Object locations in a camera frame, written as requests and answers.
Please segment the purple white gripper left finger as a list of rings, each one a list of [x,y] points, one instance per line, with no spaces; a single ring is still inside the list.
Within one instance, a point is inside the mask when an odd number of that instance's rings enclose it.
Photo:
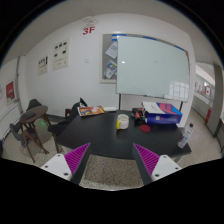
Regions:
[[[65,155],[56,154],[42,166],[42,169],[65,180],[79,184],[90,154],[91,144],[87,143]]]

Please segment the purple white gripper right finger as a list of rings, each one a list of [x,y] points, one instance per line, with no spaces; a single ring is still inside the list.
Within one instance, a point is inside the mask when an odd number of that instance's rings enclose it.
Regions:
[[[181,170],[181,167],[168,155],[159,156],[138,144],[133,144],[132,154],[144,185]]]

